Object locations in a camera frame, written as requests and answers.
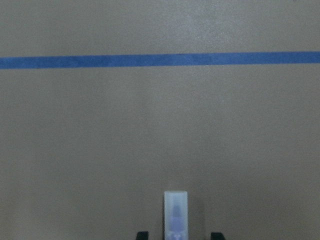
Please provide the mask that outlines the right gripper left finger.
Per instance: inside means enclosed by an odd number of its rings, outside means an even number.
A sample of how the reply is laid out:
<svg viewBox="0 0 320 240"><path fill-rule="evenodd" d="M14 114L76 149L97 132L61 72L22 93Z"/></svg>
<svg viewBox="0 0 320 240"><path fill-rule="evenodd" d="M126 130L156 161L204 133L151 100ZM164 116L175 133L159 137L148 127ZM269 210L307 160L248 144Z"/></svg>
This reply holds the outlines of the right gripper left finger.
<svg viewBox="0 0 320 240"><path fill-rule="evenodd" d="M149 232L148 231L139 231L136 234L136 240L148 240L149 239Z"/></svg>

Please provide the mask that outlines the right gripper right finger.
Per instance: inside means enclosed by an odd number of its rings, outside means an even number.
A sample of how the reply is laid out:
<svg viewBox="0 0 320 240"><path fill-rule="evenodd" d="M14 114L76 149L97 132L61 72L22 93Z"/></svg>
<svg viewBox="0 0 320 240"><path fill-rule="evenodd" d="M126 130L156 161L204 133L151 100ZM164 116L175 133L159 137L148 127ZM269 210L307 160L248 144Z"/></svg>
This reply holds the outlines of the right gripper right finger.
<svg viewBox="0 0 320 240"><path fill-rule="evenodd" d="M224 240L224 235L222 232L212 232L210 234L210 240Z"/></svg>

